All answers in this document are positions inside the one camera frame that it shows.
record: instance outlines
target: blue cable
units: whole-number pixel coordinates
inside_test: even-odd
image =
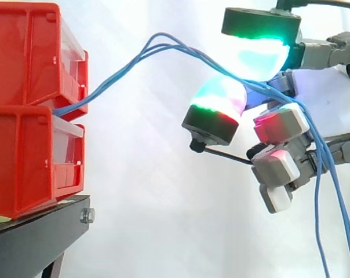
[[[177,45],[171,45],[169,43],[160,43],[160,44],[157,44],[155,46],[149,47],[151,42],[159,36],[167,37],[167,38],[171,39],[172,41],[176,42]],[[112,84],[114,84],[115,82],[120,80],[120,78],[122,78],[124,75],[126,75],[137,63],[143,61],[144,59],[146,59],[146,58],[148,58],[156,53],[159,53],[159,52],[162,52],[165,50],[169,50],[169,49],[175,49],[175,50],[181,51],[185,54],[191,55],[195,58],[198,58],[198,59],[202,60],[204,63],[206,63],[208,66],[212,67],[214,70],[216,70],[216,71],[218,71],[226,76],[229,76],[229,77],[239,81],[240,83],[244,84],[245,86],[251,88],[252,90],[259,92],[261,94],[264,94],[270,98],[278,100],[282,103],[295,102],[304,111],[304,114],[305,114],[305,116],[308,120],[309,126],[311,128],[311,133],[312,133],[313,139],[314,139],[315,144],[316,144],[316,148],[317,148],[316,155],[318,158],[317,181],[316,181],[316,188],[315,188],[316,241],[317,241],[318,249],[320,252],[321,259],[322,259],[323,268],[325,270],[325,275],[326,275],[326,277],[329,277],[327,262],[326,262],[325,254],[324,254],[323,247],[322,247],[322,244],[320,241],[320,233],[319,233],[319,202],[318,201],[319,201],[320,176],[322,174],[322,161],[328,167],[328,169],[331,173],[333,182],[334,182],[334,186],[336,189],[336,194],[337,194],[337,198],[338,198],[338,202],[339,202],[339,206],[340,206],[340,210],[341,210],[341,214],[342,214],[342,219],[344,222],[345,233],[347,236],[349,252],[350,252],[350,219],[349,219],[349,216],[347,213],[347,209],[346,209],[344,200],[342,198],[340,183],[338,182],[338,177],[337,177],[337,173],[336,173],[336,166],[334,164],[332,154],[331,154],[326,142],[324,141],[323,137],[320,135],[316,126],[314,125],[314,122],[309,114],[309,111],[306,109],[305,105],[302,104],[301,102],[299,102],[295,99],[292,99],[288,96],[285,96],[280,91],[278,91],[275,88],[270,87],[269,85],[266,85],[264,83],[255,82],[255,81],[246,81],[246,80],[240,79],[237,76],[235,76],[234,74],[232,74],[231,72],[227,71],[221,65],[217,64],[212,58],[210,58],[208,55],[204,54],[200,50],[194,49],[192,47],[188,47],[186,44],[182,43],[182,41],[178,40],[177,38],[175,38],[169,34],[157,33],[157,34],[153,35],[148,40],[148,42],[145,44],[145,46],[143,47],[141,52],[131,62],[129,62],[127,65],[125,65],[123,68],[121,68],[118,72],[116,72],[115,74],[113,74],[112,76],[107,78],[92,94],[90,94],[89,96],[87,96],[82,101],[80,101],[76,104],[72,104],[72,105],[69,105],[69,106],[66,106],[63,108],[55,109],[54,114],[57,116],[63,116],[65,114],[67,114],[71,111],[74,111],[74,110],[78,109],[79,107],[91,102],[96,97],[98,97],[101,93],[103,93],[105,90],[107,90]]]
[[[323,159],[322,159],[323,148],[321,147],[317,147],[317,148],[320,148],[320,155],[317,156],[318,166],[317,166],[317,172],[316,172],[315,194],[314,194],[315,238],[318,245],[320,258],[322,260],[323,269],[325,270],[326,278],[329,278],[330,272],[328,270],[326,255],[325,255],[325,251],[323,250],[322,241],[320,239],[320,230],[319,230],[319,187],[320,187],[320,177],[322,176],[322,169],[323,169]]]

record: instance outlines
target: green led light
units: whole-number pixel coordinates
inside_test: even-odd
[[[242,79],[268,81],[285,64],[290,47],[280,39],[233,39],[231,60],[227,68]]]
[[[238,122],[246,101],[245,87],[238,81],[222,75],[209,79],[199,89],[191,104],[221,112]]]

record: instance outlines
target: white backdrop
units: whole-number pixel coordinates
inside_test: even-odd
[[[211,56],[226,6],[269,9],[272,0],[60,0],[64,19],[88,50],[90,91],[126,64],[155,32],[169,32]],[[350,28],[336,8],[310,7],[305,37]],[[323,277],[310,183],[290,210],[268,214],[247,166],[195,154],[181,128],[191,97],[214,72],[167,52],[136,66],[94,101],[88,116],[86,190],[96,222],[65,255],[62,278]],[[228,152],[257,143],[250,111]],[[350,166],[339,168],[350,212]],[[349,256],[328,176],[321,229],[333,277],[350,277]]]

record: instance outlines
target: robotic hand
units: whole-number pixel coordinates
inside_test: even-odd
[[[270,12],[228,8],[223,33],[242,38],[239,43],[244,43],[246,39],[280,38],[282,45],[289,47],[281,64],[278,63],[277,53],[273,53],[276,56],[272,64],[274,67],[278,65],[281,70],[278,74],[275,72],[276,75],[267,84],[305,104],[317,129],[326,139],[335,164],[350,163],[350,32],[335,35],[326,41],[301,39],[300,18],[290,11],[309,3],[350,8],[350,2],[320,0],[280,0]],[[258,54],[261,60],[268,61],[267,56],[273,57],[272,51],[265,50],[260,50]],[[246,54],[246,51],[249,50],[241,50],[239,54]],[[246,64],[250,61],[235,69],[234,73],[245,79],[262,81],[256,75],[251,75],[252,78],[246,76],[249,70],[260,70],[259,63],[253,63],[248,68]],[[260,183],[260,193],[268,211],[277,213],[290,206],[295,190],[317,175],[318,158],[311,148],[312,134],[297,104],[282,106],[253,90],[246,88],[246,91],[244,109],[263,104],[268,107],[254,120],[261,143],[248,150],[247,157]],[[239,104],[234,105],[237,114],[242,114],[242,101],[243,97],[232,98],[231,106],[236,102]],[[202,152],[207,150],[208,145],[229,145],[238,127],[238,117],[231,117],[220,109],[214,109],[212,115],[207,114],[206,120],[201,114],[197,106],[192,105],[183,121],[183,127],[192,133],[191,148]]]

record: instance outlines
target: red plastic bin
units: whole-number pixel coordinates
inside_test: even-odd
[[[53,109],[78,102],[88,94],[87,57],[56,4],[0,2],[0,105]]]
[[[48,107],[0,107],[0,216],[18,218],[83,190],[85,129]]]

